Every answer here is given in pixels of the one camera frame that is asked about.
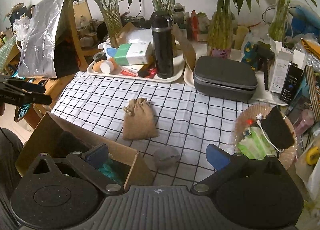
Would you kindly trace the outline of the brown drawstring pouch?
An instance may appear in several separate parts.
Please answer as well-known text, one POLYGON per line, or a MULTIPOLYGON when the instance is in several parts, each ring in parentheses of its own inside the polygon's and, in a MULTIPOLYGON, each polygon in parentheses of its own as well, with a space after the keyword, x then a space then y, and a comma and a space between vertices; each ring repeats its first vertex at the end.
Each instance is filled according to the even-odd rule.
POLYGON ((153 109, 146 98, 137 98, 129 101, 123 107, 123 139, 143 140, 158 137, 153 109))

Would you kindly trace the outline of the grey zip case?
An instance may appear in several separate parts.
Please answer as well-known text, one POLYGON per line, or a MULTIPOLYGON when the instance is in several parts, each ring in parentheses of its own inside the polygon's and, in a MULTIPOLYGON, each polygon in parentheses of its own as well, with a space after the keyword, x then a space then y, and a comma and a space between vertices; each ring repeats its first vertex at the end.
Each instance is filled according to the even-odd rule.
POLYGON ((248 64, 212 56, 198 59, 193 80, 199 92, 234 101, 250 100, 258 87, 255 73, 248 64))

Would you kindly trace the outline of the black pouch on plate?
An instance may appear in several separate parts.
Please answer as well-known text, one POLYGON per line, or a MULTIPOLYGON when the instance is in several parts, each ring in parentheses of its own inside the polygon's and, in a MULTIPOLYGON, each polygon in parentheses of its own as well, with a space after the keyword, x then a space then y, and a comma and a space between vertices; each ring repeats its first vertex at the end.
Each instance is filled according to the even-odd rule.
POLYGON ((273 107, 269 114, 262 119, 261 125, 268 139, 278 149, 288 149, 294 145, 293 133, 277 107, 273 107))

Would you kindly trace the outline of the green wet wipes pack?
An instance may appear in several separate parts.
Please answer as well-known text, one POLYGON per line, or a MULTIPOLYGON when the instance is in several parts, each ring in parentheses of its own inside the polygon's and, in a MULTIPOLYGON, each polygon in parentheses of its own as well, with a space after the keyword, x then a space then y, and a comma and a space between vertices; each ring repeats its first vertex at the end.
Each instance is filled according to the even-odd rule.
POLYGON ((259 127, 247 128, 237 147, 249 159, 262 160, 267 155, 277 155, 276 149, 268 142, 259 127))

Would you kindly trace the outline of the green white tissue box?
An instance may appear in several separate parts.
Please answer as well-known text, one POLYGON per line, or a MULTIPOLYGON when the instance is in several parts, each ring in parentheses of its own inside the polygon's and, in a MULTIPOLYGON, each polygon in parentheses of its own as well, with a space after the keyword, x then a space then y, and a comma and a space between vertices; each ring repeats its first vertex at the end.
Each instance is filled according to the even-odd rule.
POLYGON ((150 42, 127 43, 118 47, 115 62, 120 66, 145 65, 153 62, 153 48, 150 42))

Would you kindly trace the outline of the white product box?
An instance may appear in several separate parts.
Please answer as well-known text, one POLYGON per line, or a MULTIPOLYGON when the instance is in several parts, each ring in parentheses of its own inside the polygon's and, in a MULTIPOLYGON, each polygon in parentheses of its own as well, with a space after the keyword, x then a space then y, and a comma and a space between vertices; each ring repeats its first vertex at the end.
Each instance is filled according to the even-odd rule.
POLYGON ((276 54, 273 65, 270 68, 269 91, 280 94, 282 92, 286 79, 289 65, 293 60, 293 54, 286 48, 283 43, 274 41, 276 45, 276 54))

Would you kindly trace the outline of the checked tablecloth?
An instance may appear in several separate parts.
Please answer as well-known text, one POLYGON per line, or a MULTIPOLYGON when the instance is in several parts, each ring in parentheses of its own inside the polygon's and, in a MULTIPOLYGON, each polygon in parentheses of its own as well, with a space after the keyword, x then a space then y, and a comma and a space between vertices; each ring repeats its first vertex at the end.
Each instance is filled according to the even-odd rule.
POLYGON ((206 160, 210 144, 231 153, 231 132, 236 118, 255 100, 246 103, 213 98, 179 83, 158 83, 105 78, 78 72, 65 87, 52 113, 88 131, 138 150, 157 186, 193 184, 215 170, 206 160), (153 109, 158 137, 123 139, 123 107, 131 99, 146 98, 153 109), (165 146, 178 149, 180 160, 158 169, 154 152, 165 146))

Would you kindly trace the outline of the black product box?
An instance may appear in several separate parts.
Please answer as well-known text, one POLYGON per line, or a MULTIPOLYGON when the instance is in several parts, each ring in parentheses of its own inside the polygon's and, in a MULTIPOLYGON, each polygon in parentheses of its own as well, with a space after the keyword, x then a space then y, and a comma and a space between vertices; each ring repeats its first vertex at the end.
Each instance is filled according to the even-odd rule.
POLYGON ((289 104, 294 99, 303 78, 306 66, 306 56, 303 52, 294 50, 293 60, 289 64, 280 100, 289 104))

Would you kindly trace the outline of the white cap bottle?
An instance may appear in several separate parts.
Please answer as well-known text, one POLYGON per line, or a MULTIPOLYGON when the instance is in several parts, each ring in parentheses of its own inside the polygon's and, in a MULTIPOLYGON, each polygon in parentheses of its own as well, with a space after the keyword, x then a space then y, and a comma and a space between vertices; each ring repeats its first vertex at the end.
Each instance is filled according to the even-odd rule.
POLYGON ((114 61, 114 58, 105 60, 100 65, 100 70, 103 74, 111 74, 118 68, 117 63, 114 61))

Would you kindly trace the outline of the glass vase with bamboo middle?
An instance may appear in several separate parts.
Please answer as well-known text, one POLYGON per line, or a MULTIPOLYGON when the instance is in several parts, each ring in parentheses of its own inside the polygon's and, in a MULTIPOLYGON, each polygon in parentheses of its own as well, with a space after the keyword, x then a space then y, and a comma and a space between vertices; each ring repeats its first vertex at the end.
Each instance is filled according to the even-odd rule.
POLYGON ((167 12, 173 17, 175 0, 152 0, 152 4, 155 12, 167 12))

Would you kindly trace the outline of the glass vase with bamboo left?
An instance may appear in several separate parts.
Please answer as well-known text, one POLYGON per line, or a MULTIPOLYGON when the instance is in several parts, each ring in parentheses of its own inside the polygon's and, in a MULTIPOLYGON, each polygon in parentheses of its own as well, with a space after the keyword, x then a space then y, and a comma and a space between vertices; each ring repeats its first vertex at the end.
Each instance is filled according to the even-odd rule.
POLYGON ((122 29, 118 0, 96 0, 106 23, 111 46, 118 48, 117 37, 122 29))

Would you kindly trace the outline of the red white flat box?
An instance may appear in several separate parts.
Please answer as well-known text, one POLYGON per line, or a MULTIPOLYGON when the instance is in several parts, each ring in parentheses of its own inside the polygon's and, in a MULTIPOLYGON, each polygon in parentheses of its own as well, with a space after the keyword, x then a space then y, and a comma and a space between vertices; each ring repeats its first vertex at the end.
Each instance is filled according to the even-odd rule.
POLYGON ((146 77, 150 73, 150 69, 154 67, 154 64, 145 64, 145 65, 127 65, 120 66, 120 69, 124 72, 127 72, 135 77, 146 77))

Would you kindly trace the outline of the wooden side table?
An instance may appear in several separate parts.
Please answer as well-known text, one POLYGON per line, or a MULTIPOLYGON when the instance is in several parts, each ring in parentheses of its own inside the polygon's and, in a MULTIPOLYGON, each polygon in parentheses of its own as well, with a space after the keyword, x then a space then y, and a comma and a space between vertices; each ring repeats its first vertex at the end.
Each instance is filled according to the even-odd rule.
POLYGON ((32 129, 35 129, 47 112, 51 112, 60 94, 65 87, 73 80, 74 74, 59 78, 59 79, 45 79, 45 95, 49 95, 52 98, 52 103, 48 106, 41 104, 33 104, 21 118, 18 117, 18 107, 15 109, 14 121, 17 123, 24 119, 32 129))

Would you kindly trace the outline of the glass vase with bamboo right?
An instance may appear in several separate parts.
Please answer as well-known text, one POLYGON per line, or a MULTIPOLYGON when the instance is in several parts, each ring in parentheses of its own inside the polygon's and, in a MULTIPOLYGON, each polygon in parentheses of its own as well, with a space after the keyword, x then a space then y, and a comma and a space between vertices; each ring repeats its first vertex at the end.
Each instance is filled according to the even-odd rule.
POLYGON ((217 0, 216 12, 209 27, 207 38, 207 54, 209 56, 228 59, 233 42, 231 0, 217 0))

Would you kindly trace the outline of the teal mesh bath sponge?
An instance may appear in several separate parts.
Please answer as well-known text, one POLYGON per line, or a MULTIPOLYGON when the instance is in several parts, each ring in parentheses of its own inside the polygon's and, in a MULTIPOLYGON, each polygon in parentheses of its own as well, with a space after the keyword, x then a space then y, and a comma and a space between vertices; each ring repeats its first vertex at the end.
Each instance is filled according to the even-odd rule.
POLYGON ((102 166, 98 170, 109 179, 112 179, 117 184, 124 184, 123 177, 121 175, 121 169, 119 163, 114 161, 112 158, 107 158, 102 166))

